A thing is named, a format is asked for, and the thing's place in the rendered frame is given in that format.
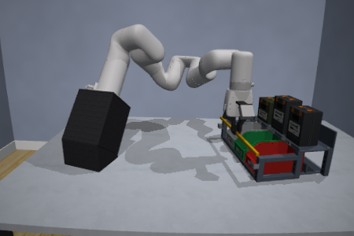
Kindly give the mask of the red bin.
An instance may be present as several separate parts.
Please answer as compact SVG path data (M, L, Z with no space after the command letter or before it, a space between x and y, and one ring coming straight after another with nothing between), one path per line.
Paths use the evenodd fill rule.
M259 142L254 148L258 151L259 156L295 153L295 149L292 149L285 142ZM255 169L253 170L250 165L251 161L256 164L256 157L251 150L245 153L245 163L254 174ZM292 168L293 160L264 163L264 174L291 172Z

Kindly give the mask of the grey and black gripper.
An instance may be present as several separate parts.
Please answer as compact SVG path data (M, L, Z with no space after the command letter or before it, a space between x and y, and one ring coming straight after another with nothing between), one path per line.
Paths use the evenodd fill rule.
M241 134L242 125L247 120L240 120L238 104L236 101L244 101L247 104L253 103L253 93L252 90L232 90L227 89L224 104L223 104L223 118L231 122L231 132L236 135L236 132ZM225 109L225 111L224 111ZM238 117L238 122L236 125L236 117ZM231 119L232 118L232 119Z

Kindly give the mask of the dark grey metal shelf rack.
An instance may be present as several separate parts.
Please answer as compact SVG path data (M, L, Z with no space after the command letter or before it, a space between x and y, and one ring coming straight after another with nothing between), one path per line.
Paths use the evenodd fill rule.
M308 175L308 174L317 174L320 173L323 176L329 175L330 164L332 161L332 156L334 152L334 146L337 137L337 131L321 124L319 140L317 146L297 146L293 142L291 142L286 135L282 135L273 127L271 124L266 124L257 116L255 116L252 120L247 120L246 122L258 122L263 127L268 129L271 133L276 135L278 138L283 140L287 145L295 149L295 153L290 154L278 154L278 155L265 155L265 156L257 156L256 164L251 161L251 167L255 169L255 175L249 166L245 163L244 160L240 158L240 156L234 151L234 148L231 146L229 142L226 140L226 131L227 125L222 121L221 124L218 124L218 128L222 129L221 131L221 139L227 144L230 150L234 153L234 155L240 160L249 174L258 182L267 182L267 181L276 181L276 180L286 180L286 179L299 179L300 175ZM304 157L304 162L301 171L301 165L303 160L303 155L306 152L317 152L324 151L322 167L318 167L316 164L311 162L308 158ZM279 162L279 161L290 161L293 160L293 168L292 172L284 172L284 173L274 173L274 174L264 174L264 163L267 162Z

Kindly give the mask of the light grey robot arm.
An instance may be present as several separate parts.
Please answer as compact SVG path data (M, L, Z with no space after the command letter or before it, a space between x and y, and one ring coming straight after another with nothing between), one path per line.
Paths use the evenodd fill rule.
M251 82L251 52L212 50L202 57L173 56L165 72L161 62L164 59L163 45L145 26L135 24L112 35L98 83L93 86L88 84L85 89L111 91L120 97L130 64L129 53L131 59L165 90L173 91L179 86L185 68L189 68L186 83L191 88L200 87L215 79L216 70L227 69L230 69L230 89L250 90L254 87Z

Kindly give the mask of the grey open bin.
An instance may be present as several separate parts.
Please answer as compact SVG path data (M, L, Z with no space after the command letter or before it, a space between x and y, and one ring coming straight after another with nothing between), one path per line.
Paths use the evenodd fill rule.
M265 129L265 127L263 127L257 122L244 122L244 124L242 125L241 135L243 135L247 131L267 131L267 129ZM238 137L231 132L230 128L226 131L226 140L231 144L233 148L233 141L235 141L237 138Z

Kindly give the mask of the yellow bar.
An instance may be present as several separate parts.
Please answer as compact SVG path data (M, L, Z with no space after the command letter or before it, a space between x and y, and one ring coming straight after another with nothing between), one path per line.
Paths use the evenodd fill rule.
M231 129L231 125L222 116L220 119ZM236 135L256 156L259 156L259 153L238 132Z

